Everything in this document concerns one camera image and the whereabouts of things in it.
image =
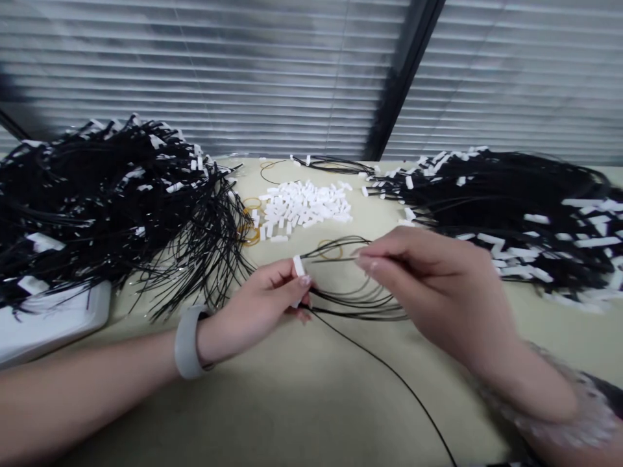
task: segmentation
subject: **horizontal blinds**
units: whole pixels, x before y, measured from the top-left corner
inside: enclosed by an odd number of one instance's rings
[[[384,152],[623,163],[623,2],[446,0]]]
[[[2,126],[0,126],[0,159],[5,157],[19,144],[19,141]]]
[[[212,154],[360,156],[409,0],[0,3],[0,64],[45,130],[160,119]]]

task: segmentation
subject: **white bracelet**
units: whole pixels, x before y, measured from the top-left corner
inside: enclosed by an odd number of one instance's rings
[[[617,428],[617,416],[610,408],[607,398],[595,387],[592,380],[585,374],[571,369],[545,349],[532,342],[529,344],[571,384],[578,398],[580,411],[576,419],[567,424],[537,420],[518,412],[510,404],[502,401],[491,388],[477,382],[476,387],[482,398],[521,431],[529,432],[537,438],[547,438],[560,446],[600,447],[610,441]]]
[[[205,305],[193,305],[183,310],[182,319],[175,333],[175,364],[184,379],[197,379],[214,368],[214,364],[202,367],[197,354],[197,322],[199,315],[207,311]]]

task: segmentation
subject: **forearm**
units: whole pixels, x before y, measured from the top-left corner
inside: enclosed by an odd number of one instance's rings
[[[578,412],[578,401],[567,380],[525,342],[505,350],[503,363],[477,376],[517,411],[538,420],[566,423]]]
[[[623,459],[623,424],[620,422],[613,438],[599,448],[584,446],[576,449],[559,446],[529,434],[523,435],[549,467],[620,467]]]
[[[0,373],[0,465],[53,457],[178,377],[175,332]]]
[[[543,422],[566,424],[580,413],[571,384],[540,355],[523,344],[510,360],[507,370],[491,372],[483,379],[518,412]],[[599,448],[559,446],[547,437],[521,435],[551,467],[614,467],[623,459],[623,425],[619,422],[613,438]]]

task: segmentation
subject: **table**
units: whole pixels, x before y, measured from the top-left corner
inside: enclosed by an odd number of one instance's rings
[[[257,159],[236,175],[242,198],[264,194]],[[381,162],[383,170],[409,163]],[[623,169],[607,174],[623,181]],[[357,176],[295,167],[286,161],[264,172],[275,182],[310,179],[317,186],[342,180],[354,220],[297,228],[287,243],[262,242],[247,250],[256,264],[308,252],[321,239],[358,234],[375,239],[403,218],[397,202],[365,198]],[[321,285],[340,286],[360,274],[310,267]],[[521,334],[571,365],[623,387],[623,305],[590,315],[539,298],[528,285],[505,285]],[[149,297],[132,314],[136,288],[112,302],[107,327],[70,349],[118,341],[173,327],[177,318],[150,325]],[[410,322],[365,323],[327,318],[337,329],[386,360],[430,411],[459,464],[506,459],[515,445],[492,419],[459,368]],[[103,429],[60,462],[64,466],[448,466],[450,461],[413,396],[388,369],[325,324],[290,320],[252,351],[209,376],[176,382]]]

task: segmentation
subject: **right hand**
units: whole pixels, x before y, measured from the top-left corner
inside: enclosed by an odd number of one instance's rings
[[[420,332],[485,377],[524,345],[488,251],[420,228],[398,227],[356,260],[403,306]]]
[[[488,251],[398,227],[362,248],[356,261],[393,294],[429,341],[516,409],[553,423],[576,416],[569,382],[517,334]]]

